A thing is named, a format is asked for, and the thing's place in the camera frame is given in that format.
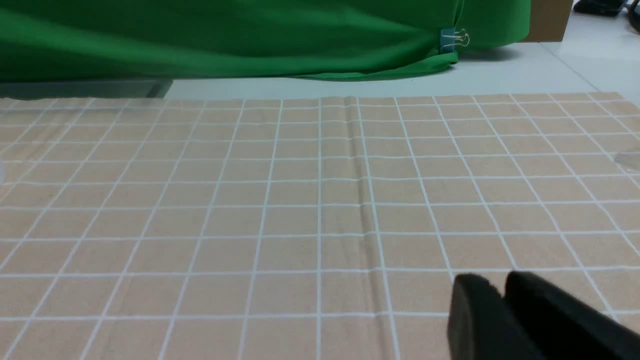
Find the black object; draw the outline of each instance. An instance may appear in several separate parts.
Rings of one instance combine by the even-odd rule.
[[[546,280],[511,272],[504,298],[472,274],[454,282],[452,360],[640,359],[640,336]]]
[[[627,0],[580,0],[573,6],[573,10],[577,13],[615,17],[625,3]]]

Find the green fabric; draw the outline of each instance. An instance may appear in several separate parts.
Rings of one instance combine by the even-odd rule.
[[[458,61],[438,53],[440,29],[508,1],[530,0],[0,0],[0,81],[419,76]],[[514,8],[528,19],[493,12]],[[522,27],[466,22],[496,44]]]

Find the white floor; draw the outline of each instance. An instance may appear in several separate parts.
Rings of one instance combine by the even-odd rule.
[[[392,81],[176,80],[171,99],[293,99],[616,91],[640,106],[640,35],[617,19],[573,13],[564,40],[466,54],[451,70]]]

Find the beige grid cloth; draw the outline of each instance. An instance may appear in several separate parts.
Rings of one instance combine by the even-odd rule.
[[[453,277],[640,331],[618,94],[0,100],[5,359],[445,360]]]

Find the cardboard box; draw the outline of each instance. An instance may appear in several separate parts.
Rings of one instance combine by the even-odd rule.
[[[558,42],[573,8],[573,0],[531,0],[531,27],[522,42]]]

